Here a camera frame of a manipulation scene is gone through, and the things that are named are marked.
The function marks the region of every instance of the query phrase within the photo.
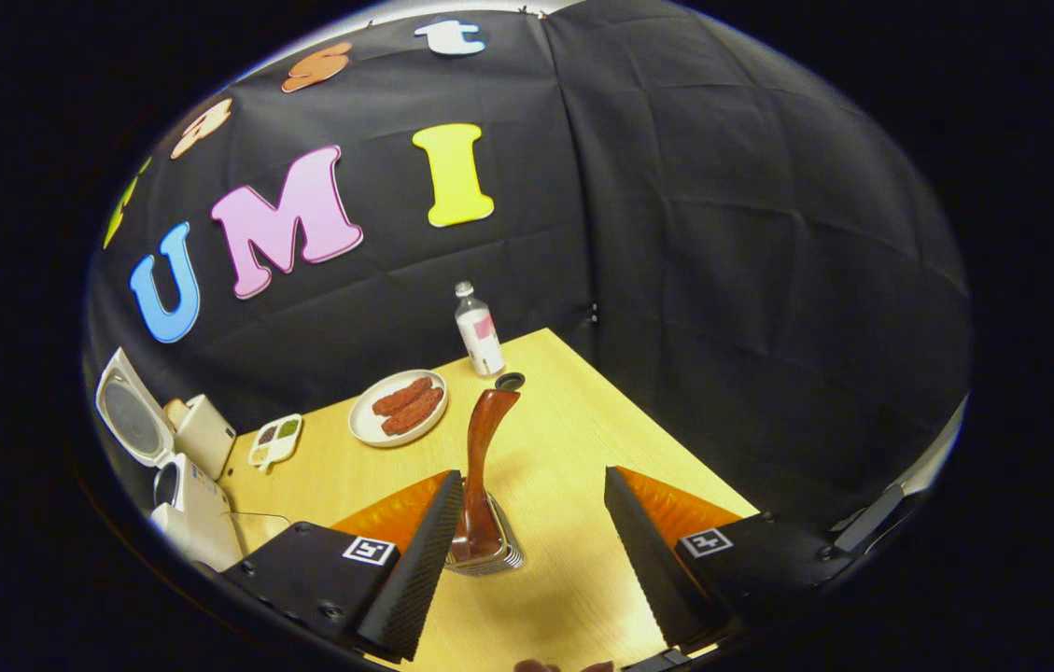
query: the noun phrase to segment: white container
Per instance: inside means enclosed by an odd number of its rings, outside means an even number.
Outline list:
[[[502,356],[502,343],[497,340],[489,307],[472,295],[472,284],[467,281],[455,284],[455,297],[460,298],[460,307],[455,309],[455,327],[460,328],[472,370],[477,375],[501,373],[506,369],[506,360]]]
[[[174,455],[154,478],[150,520],[191,561],[228,570],[243,557],[228,495],[186,455]]]
[[[206,395],[186,401],[187,412],[174,422],[174,450],[189,455],[211,476],[219,480],[223,473],[236,430],[216,411]]]

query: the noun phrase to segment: yellow letter i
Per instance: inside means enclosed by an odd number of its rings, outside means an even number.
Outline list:
[[[470,123],[424,127],[412,137],[431,164],[431,183],[436,191],[436,204],[428,210],[432,225],[463,224],[493,213],[493,199],[481,194],[472,159],[472,142],[479,137],[481,127]]]

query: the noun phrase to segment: screw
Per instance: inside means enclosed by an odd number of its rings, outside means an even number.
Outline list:
[[[327,600],[318,602],[318,612],[320,612],[324,616],[329,617],[330,620],[339,620],[339,618],[344,616],[343,609],[335,607],[334,604]]]

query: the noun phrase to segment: sausage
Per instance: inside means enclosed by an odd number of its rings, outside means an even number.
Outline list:
[[[410,404],[395,413],[389,420],[382,422],[382,431],[385,431],[390,437],[394,437],[396,434],[406,434],[407,431],[426,420],[440,406],[442,398],[445,398],[443,388],[429,389],[419,395],[419,398],[414,399]]]
[[[423,378],[411,382],[410,386],[373,401],[373,413],[374,415],[394,415],[398,410],[407,408],[411,401],[419,398],[421,393],[429,389],[431,389],[431,379],[424,375]]]

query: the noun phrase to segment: white appliance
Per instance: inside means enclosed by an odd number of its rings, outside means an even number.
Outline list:
[[[184,404],[171,401],[163,412],[124,349],[117,349],[104,367],[95,408],[124,450],[145,467],[160,467],[179,452],[216,479],[236,439],[236,430],[203,395]]]
[[[117,349],[95,389],[95,408],[139,463],[159,469],[151,520],[173,546],[216,571],[241,559],[232,508],[215,479],[236,431],[207,397],[168,404],[165,414]]]
[[[190,560],[225,571],[243,557],[228,495],[186,455],[157,472],[154,506],[150,520]]]

